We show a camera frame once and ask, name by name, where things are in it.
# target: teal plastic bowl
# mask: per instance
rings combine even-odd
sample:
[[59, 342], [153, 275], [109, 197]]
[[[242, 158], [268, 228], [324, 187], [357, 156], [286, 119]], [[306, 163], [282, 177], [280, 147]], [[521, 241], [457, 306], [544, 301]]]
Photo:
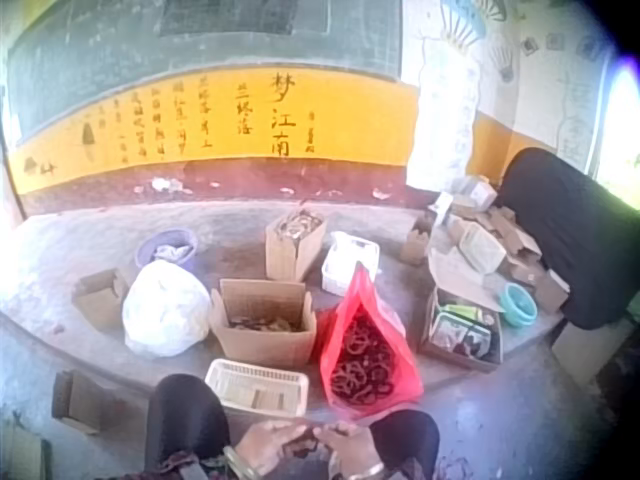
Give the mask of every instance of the teal plastic bowl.
[[504, 318], [516, 328], [533, 325], [538, 317], [538, 307], [529, 292], [517, 283], [507, 283], [500, 295]]

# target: bright window light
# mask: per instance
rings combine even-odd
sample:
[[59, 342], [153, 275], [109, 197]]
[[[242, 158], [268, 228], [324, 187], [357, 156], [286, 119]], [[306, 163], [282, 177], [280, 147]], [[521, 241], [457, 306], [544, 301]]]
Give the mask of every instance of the bright window light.
[[596, 179], [640, 209], [640, 88], [632, 59], [619, 64], [613, 79]]

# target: black pants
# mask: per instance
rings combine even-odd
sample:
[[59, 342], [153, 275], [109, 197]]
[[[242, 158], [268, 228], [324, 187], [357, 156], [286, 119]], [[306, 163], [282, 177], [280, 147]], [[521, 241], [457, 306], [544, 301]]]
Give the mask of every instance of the black pants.
[[[378, 455], [388, 469], [413, 457], [431, 479], [440, 434], [423, 412], [393, 412], [371, 425]], [[153, 470], [184, 450], [199, 458], [216, 457], [229, 445], [229, 424], [220, 400], [199, 378], [171, 375], [156, 387], [149, 402], [145, 468]]]

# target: plastic container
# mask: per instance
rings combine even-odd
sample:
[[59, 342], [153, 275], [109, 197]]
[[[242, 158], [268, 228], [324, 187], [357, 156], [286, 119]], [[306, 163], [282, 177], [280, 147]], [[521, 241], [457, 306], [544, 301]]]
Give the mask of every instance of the plastic container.
[[507, 254], [500, 242], [477, 223], [467, 226], [458, 247], [471, 266], [483, 275], [495, 272]]
[[538, 307], [533, 297], [516, 283], [507, 283], [500, 295], [504, 317], [513, 327], [533, 325], [538, 317]]
[[186, 228], [165, 230], [156, 233], [151, 238], [142, 242], [136, 251], [136, 265], [138, 268], [142, 268], [154, 260], [153, 255], [160, 245], [171, 245], [172, 247], [190, 245], [192, 247], [191, 251], [185, 255], [184, 258], [172, 263], [193, 272], [195, 267], [195, 254], [198, 249], [198, 238], [195, 233]]
[[369, 271], [374, 282], [380, 262], [380, 246], [344, 232], [333, 232], [333, 245], [322, 264], [322, 289], [344, 297], [358, 262]]
[[302, 373], [219, 358], [205, 383], [225, 407], [276, 417], [301, 417], [307, 411], [309, 378]]

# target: concrete floor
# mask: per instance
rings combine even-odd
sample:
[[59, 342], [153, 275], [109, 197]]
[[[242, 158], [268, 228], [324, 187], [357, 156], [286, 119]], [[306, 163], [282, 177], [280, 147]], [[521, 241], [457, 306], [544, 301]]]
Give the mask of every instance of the concrete floor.
[[[97, 437], [86, 437], [52, 420], [55, 373], [74, 365], [53, 355], [6, 317], [0, 315], [0, 321], [2, 415], [6, 418], [15, 412], [27, 429], [50, 442], [53, 478], [91, 479], [139, 469], [144, 395], [101, 381], [123, 400], [122, 420]], [[560, 369], [546, 343], [518, 354], [493, 374], [427, 392], [420, 407], [440, 427], [441, 462], [466, 459], [472, 478], [481, 480], [578, 478], [607, 430], [591, 397]], [[251, 421], [232, 415], [232, 436], [237, 438]], [[300, 465], [289, 467], [299, 472]], [[316, 472], [306, 478], [324, 478], [317, 462], [306, 467]], [[283, 476], [299, 478], [274, 477]]]
[[[426, 265], [414, 267], [399, 260], [406, 234], [418, 213], [413, 210], [364, 205], [307, 204], [327, 218], [328, 232], [345, 231], [380, 245], [376, 291], [397, 312], [415, 349], [422, 337], [427, 299], [433, 281]], [[288, 202], [192, 202], [87, 209], [29, 218], [0, 249], [0, 310], [19, 326], [118, 383], [148, 391], [171, 373], [203, 377], [211, 361], [223, 354], [211, 335], [181, 355], [149, 359], [126, 347], [122, 327], [108, 334], [90, 326], [71, 302], [80, 278], [118, 268], [131, 285], [139, 272], [134, 255], [151, 235], [175, 228], [191, 229], [198, 238], [195, 274], [207, 289], [218, 288], [220, 278], [266, 278], [264, 229], [294, 208]], [[311, 267], [305, 283], [316, 311], [334, 307], [341, 298], [321, 288], [321, 265], [330, 245]], [[432, 235], [433, 247], [452, 248], [444, 229]], [[495, 274], [485, 279], [487, 291], [498, 292], [506, 279]], [[526, 329], [503, 327], [505, 358], [548, 333], [560, 315], [540, 312]], [[425, 389], [451, 384], [468, 370], [425, 355], [415, 356]], [[317, 369], [304, 368], [312, 378]], [[308, 414], [326, 420], [324, 394], [312, 388]]]

